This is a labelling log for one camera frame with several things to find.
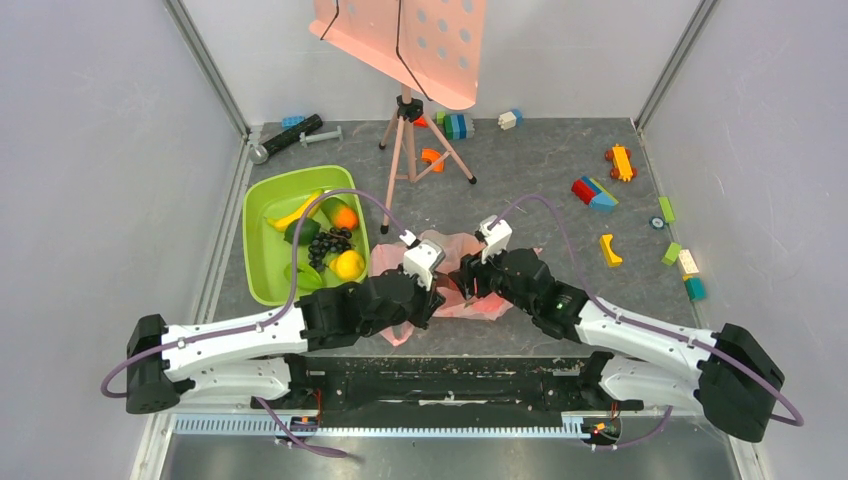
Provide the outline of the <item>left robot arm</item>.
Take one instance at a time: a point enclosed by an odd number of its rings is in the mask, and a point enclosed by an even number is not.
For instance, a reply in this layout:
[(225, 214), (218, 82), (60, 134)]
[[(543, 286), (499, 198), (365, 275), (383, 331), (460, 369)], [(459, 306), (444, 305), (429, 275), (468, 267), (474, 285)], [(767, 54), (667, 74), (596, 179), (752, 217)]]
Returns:
[(352, 346), (405, 322), (424, 329), (444, 302), (417, 275), (390, 269), (318, 289), (288, 308), (227, 321), (177, 325), (145, 316), (127, 345), (125, 410), (152, 414), (189, 398), (227, 396), (302, 407), (313, 397), (314, 381), (283, 356)]

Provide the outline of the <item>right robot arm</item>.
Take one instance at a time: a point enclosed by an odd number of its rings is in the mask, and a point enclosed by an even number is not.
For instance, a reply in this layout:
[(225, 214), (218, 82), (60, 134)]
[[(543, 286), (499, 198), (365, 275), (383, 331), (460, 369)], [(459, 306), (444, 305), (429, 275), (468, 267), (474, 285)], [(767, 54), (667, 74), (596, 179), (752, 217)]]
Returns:
[(763, 439), (775, 418), (785, 376), (741, 326), (714, 332), (622, 309), (556, 279), (531, 249), (466, 255), (449, 277), (467, 299), (494, 294), (552, 338), (603, 348), (577, 382), (580, 400), (591, 408), (610, 401), (690, 407), (751, 443)]

